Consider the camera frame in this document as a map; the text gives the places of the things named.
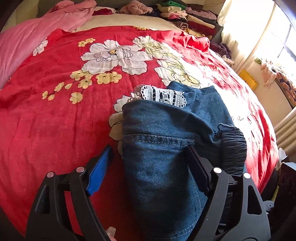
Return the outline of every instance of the purple clothing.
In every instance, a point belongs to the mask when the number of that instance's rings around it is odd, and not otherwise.
[[[195,15],[203,17],[203,18],[207,18],[207,19],[211,19],[211,20],[217,19],[216,15],[208,10],[194,11],[194,10],[192,10],[192,8],[187,7],[187,8],[185,8],[185,11],[187,13],[192,13],[192,14],[195,14]]]
[[[210,49],[213,50],[214,52],[220,54],[221,57],[223,55],[226,55],[227,58],[231,59],[231,51],[228,48],[228,46],[224,43],[216,44],[216,43],[210,42]]]

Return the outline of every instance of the bed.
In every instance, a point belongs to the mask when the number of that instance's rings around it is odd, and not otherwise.
[[[119,52],[123,56],[115,57]],[[106,229],[117,229],[118,241],[143,240],[121,159],[122,106],[137,85],[166,88],[171,81],[216,88],[244,134],[246,168],[262,191],[278,161],[272,124],[249,86],[209,49],[209,40],[160,18],[92,16],[72,33],[52,31],[0,91],[0,206],[17,230],[25,233],[47,172],[71,172],[110,144],[115,157],[93,206]],[[77,229],[74,218],[72,225]]]

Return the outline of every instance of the wall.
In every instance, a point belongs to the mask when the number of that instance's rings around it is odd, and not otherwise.
[[[36,18],[39,0],[24,0],[9,17],[2,31],[16,26],[26,20]]]
[[[269,88],[264,87],[261,65],[254,62],[247,69],[247,72],[258,83],[254,93],[265,109],[272,125],[276,126],[292,111],[289,102],[277,83],[273,82]]]
[[[210,10],[215,14],[219,14],[224,5],[225,0],[205,0],[204,9]]]
[[[183,2],[203,5],[205,10],[211,10],[213,13],[219,14],[225,0],[183,0]]]

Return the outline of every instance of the blue denim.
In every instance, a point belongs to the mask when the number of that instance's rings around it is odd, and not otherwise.
[[[184,108],[137,100],[123,106],[123,161],[131,200],[146,240],[184,241],[207,197],[198,189],[185,160],[193,145],[202,157],[233,175],[241,175],[247,145],[234,127],[213,86],[183,91]]]

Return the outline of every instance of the lace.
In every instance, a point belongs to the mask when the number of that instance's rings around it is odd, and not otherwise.
[[[187,104],[187,101],[183,96],[184,92],[170,89],[160,89],[151,85],[138,85],[134,89],[134,94],[134,97],[128,99],[128,103],[144,99],[163,102],[180,108],[185,107]]]

